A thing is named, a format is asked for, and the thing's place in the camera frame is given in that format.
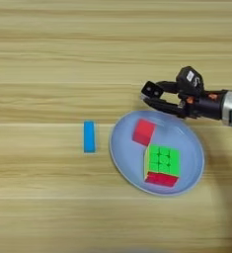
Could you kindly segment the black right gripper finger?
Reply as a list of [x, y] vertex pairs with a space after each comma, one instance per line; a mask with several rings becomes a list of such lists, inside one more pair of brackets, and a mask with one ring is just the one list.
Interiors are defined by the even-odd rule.
[[176, 104], [168, 103], [165, 100], [148, 98], [148, 97], [142, 97], [142, 100], [149, 107], [157, 111], [174, 115], [178, 118], [183, 118], [185, 116], [185, 110], [179, 108]]
[[157, 94], [162, 95], [163, 93], [178, 94], [179, 86], [177, 82], [173, 81], [159, 81], [157, 85]]

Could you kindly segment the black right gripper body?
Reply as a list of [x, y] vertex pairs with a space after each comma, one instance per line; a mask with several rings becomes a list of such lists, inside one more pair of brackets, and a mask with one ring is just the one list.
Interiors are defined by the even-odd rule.
[[179, 98], [185, 103], [183, 109], [189, 118], [209, 118], [220, 121], [222, 119], [222, 106], [226, 90], [204, 91], [198, 97], [180, 94]]

